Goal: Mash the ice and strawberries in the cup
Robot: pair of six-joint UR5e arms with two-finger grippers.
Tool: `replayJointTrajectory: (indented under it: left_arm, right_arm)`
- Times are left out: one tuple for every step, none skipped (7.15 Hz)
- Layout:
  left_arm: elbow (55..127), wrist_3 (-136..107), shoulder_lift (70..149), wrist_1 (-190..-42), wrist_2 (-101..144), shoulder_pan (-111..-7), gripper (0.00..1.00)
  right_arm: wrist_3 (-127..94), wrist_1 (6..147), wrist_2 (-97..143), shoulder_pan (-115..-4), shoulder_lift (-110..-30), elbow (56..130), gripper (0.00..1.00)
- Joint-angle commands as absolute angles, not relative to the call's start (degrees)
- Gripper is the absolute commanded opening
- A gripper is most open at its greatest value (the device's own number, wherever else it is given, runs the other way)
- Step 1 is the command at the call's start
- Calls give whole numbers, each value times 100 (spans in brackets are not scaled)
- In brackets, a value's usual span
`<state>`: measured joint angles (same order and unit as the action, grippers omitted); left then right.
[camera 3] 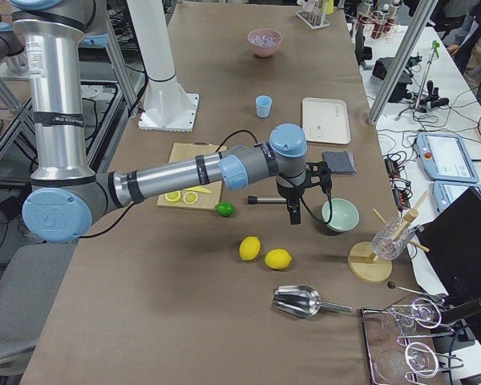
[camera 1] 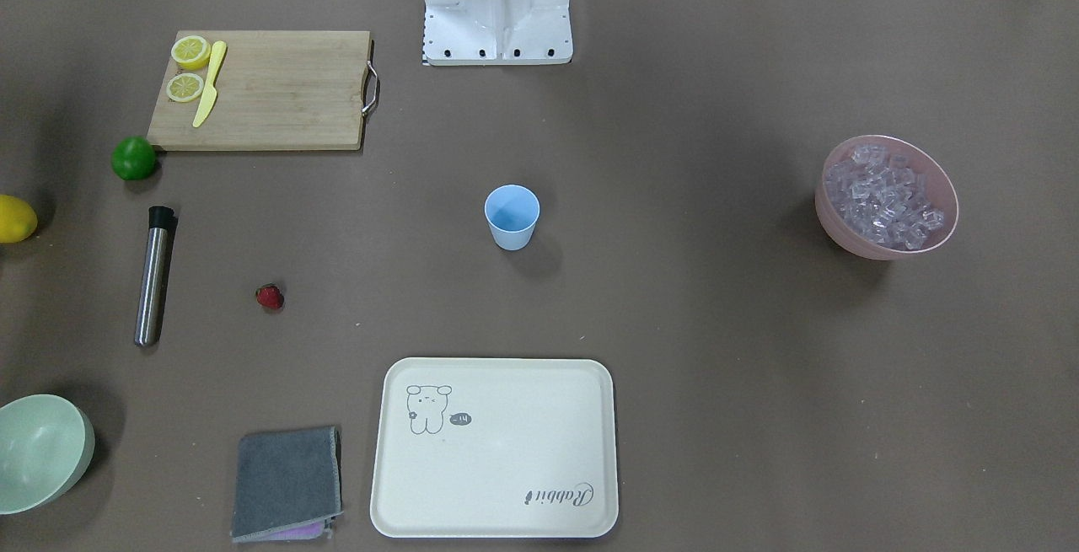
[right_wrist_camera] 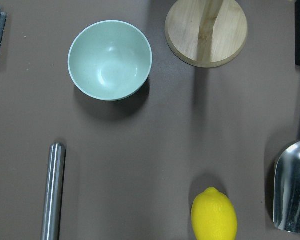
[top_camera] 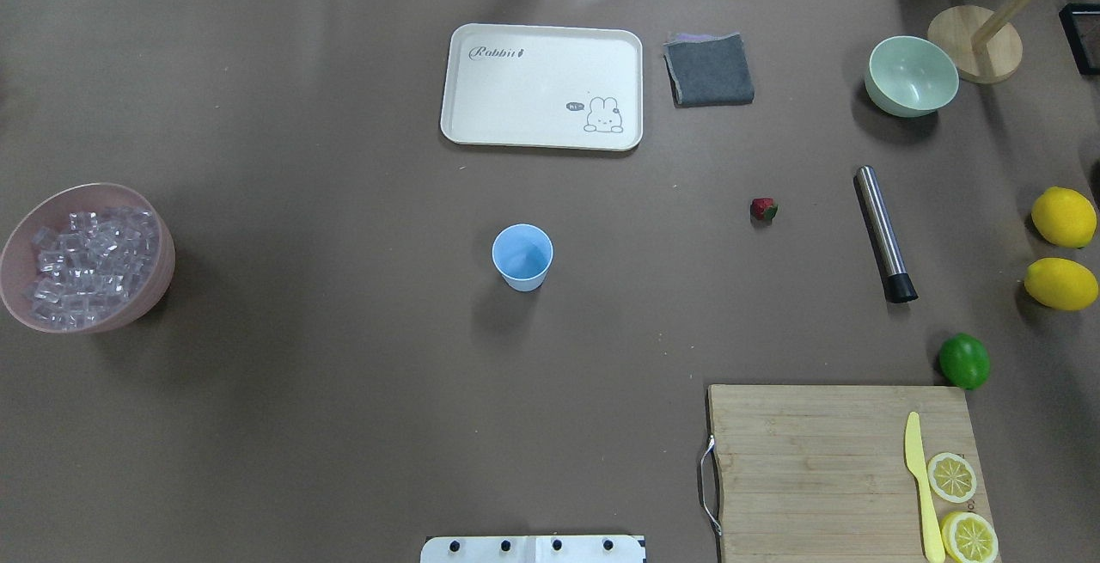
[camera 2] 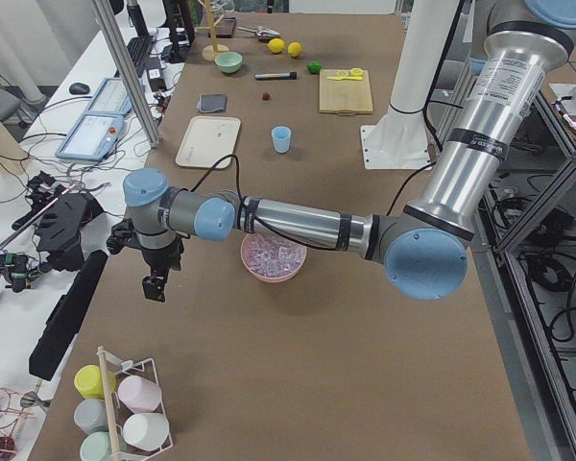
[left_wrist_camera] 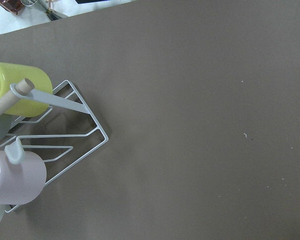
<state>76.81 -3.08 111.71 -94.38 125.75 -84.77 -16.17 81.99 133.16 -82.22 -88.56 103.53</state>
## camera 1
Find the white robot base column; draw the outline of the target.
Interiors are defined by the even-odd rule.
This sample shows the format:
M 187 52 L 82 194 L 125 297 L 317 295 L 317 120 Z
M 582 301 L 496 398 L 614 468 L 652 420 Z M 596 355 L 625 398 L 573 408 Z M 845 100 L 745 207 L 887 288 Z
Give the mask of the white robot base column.
M 428 66 L 540 66 L 573 59 L 570 0 L 424 0 Z

